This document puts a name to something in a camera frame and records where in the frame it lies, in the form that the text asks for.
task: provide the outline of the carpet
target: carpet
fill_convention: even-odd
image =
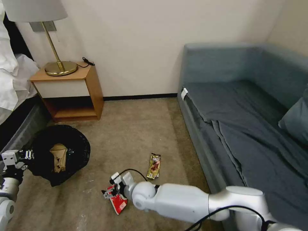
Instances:
[[[176,98],[108,101],[100,121],[62,124],[89,140],[88,165],[56,187],[26,171],[8,231],[173,231],[191,225],[139,211],[131,202],[118,216],[101,194],[117,171],[135,168],[146,175],[152,152],[161,155],[159,178],[153,183],[189,184],[209,192]],[[207,220],[202,230],[223,229]]]

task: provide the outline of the nightstand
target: nightstand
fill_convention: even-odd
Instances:
[[[104,100],[95,66],[59,77],[41,68],[30,80],[55,122],[100,119]]]

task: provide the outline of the table lamp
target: table lamp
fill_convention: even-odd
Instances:
[[[67,17],[67,13],[60,0],[2,0],[7,17],[14,22],[41,22],[52,51],[57,59],[56,63],[48,63],[45,72],[51,76],[68,75],[78,69],[76,63],[61,61],[50,35],[44,24],[45,21],[55,21]]]

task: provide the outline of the trash bin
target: trash bin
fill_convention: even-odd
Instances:
[[[65,170],[55,171],[55,156],[51,149],[56,144],[66,147]],[[57,186],[85,167],[90,159],[90,144],[77,129],[68,125],[54,125],[38,132],[23,150],[32,150],[34,159],[28,169],[33,175],[41,176]]]

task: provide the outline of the snack bar wrapper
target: snack bar wrapper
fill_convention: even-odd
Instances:
[[[108,187],[107,190],[114,188],[114,187],[115,187],[115,185],[112,185],[112,186]],[[110,198],[110,201],[111,201],[112,207],[114,208],[115,213],[117,215],[119,215],[122,212],[122,210],[125,208],[125,206],[127,205],[127,199],[124,198],[120,194]]]
[[[147,177],[154,180],[156,177],[159,176],[159,168],[160,168],[160,155],[152,153]]]

